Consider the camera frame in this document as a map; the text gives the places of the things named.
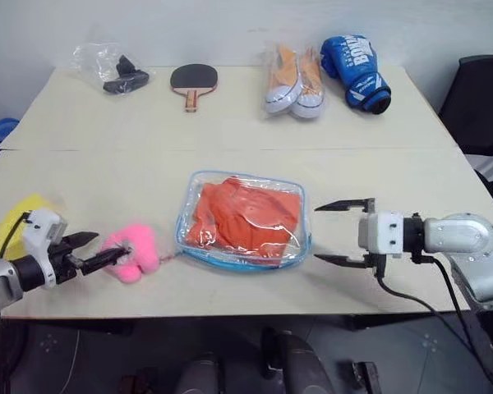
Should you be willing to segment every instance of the orange towel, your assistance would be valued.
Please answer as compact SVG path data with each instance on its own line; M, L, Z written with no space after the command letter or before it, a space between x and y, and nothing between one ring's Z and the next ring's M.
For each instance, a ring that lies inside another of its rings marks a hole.
M300 196L243 184L206 183L186 243L256 257L283 257L300 214Z

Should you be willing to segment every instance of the white table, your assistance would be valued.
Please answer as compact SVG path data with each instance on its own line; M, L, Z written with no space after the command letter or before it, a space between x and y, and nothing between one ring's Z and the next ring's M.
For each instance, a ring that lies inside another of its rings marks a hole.
M379 116L349 109L341 84L325 76L325 113L316 121L264 117L262 72L256 67L218 67L218 88L200 99L196 113L186 114L184 98L169 87L172 70L155 69L149 85L124 97L110 97L56 70L0 147L222 152L456 146L398 66L380 68L393 101Z
M105 236L143 221L173 234L190 174L201 168L249 172L301 183L314 208L374 196L378 209L440 218L474 212L493 223L493 202L456 148L227 151L18 151L0 154L0 221L38 192L64 206L68 232ZM357 257L359 213L313 213L313 252ZM83 250L95 252L99 243ZM436 267L389 261L385 281L437 309L451 309ZM236 314L365 314L422 311L384 293L371 270L335 267L314 257L295 268L239 274L180 256L134 285L107 273L35 290L4 310L16 318L130 318Z

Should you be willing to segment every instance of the black rubber paddle face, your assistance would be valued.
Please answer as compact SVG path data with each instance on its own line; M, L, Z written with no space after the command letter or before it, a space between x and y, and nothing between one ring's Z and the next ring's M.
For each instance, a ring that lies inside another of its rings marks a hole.
M217 71L205 64L187 64L172 73L170 85L173 89L213 89L217 85Z

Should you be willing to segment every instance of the boxing glove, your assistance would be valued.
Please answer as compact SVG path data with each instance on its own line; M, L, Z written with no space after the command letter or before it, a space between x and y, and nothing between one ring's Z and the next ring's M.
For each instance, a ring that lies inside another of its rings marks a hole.
M362 35L332 37L321 46L321 65L345 86L351 108L382 113L391 102L391 89L378 72L376 52Z

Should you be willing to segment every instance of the ping pong paddle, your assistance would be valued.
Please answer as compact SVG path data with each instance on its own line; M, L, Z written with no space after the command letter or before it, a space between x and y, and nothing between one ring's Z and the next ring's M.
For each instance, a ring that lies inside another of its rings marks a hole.
M170 78L175 93L187 97L186 112L197 111L197 98L210 93L217 86L217 71L205 64L187 64L176 69Z

